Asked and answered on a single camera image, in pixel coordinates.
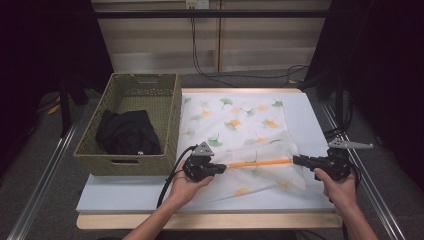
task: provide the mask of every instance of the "wooden table edge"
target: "wooden table edge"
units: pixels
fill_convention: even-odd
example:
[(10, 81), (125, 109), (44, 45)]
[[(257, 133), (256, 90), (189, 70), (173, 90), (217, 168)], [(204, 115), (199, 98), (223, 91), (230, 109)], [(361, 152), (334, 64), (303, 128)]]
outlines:
[[(77, 226), (83, 230), (133, 229), (146, 220), (147, 213), (80, 213)], [(229, 229), (313, 229), (341, 228), (334, 211), (284, 213), (176, 213), (164, 230)]]

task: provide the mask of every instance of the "human hand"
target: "human hand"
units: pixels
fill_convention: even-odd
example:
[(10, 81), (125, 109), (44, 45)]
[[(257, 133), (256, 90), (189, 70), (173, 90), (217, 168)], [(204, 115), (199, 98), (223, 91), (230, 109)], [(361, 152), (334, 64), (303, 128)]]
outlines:
[(212, 182), (213, 177), (209, 176), (203, 179), (200, 182), (194, 182), (189, 179), (184, 171), (182, 171), (182, 166), (184, 166), (185, 161), (181, 162), (180, 166), (177, 169), (177, 174), (174, 176), (171, 193), (165, 201), (172, 201), (173, 204), (181, 208), (191, 199), (193, 199), (196, 192), (207, 186), (210, 182)]
[(324, 183), (324, 195), (331, 199), (336, 207), (336, 212), (342, 217), (348, 217), (352, 212), (357, 210), (358, 204), (356, 200), (355, 175), (351, 173), (346, 179), (334, 181), (322, 169), (315, 168), (315, 174)]

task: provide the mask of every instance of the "orange rod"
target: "orange rod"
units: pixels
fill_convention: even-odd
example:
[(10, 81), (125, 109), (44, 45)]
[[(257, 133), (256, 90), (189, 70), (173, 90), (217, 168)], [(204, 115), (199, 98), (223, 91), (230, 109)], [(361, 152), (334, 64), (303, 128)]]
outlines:
[(268, 161), (260, 161), (260, 162), (230, 163), (227, 165), (227, 168), (241, 168), (241, 167), (289, 164), (289, 163), (292, 163), (290, 159), (278, 159), (278, 160), (268, 160)]

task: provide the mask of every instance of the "forearm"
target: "forearm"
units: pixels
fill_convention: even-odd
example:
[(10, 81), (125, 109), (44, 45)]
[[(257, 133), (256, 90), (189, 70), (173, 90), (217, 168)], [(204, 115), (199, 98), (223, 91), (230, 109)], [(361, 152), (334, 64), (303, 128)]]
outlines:
[(143, 223), (131, 231), (124, 240), (155, 239), (171, 216), (180, 208), (179, 204), (165, 200)]
[(342, 218), (353, 240), (378, 239), (359, 207), (353, 208)]

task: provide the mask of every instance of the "wall outlet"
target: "wall outlet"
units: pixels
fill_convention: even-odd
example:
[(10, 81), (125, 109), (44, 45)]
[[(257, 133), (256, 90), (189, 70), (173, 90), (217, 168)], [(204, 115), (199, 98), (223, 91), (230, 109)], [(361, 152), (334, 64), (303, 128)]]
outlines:
[(197, 9), (209, 9), (209, 0), (197, 0)]

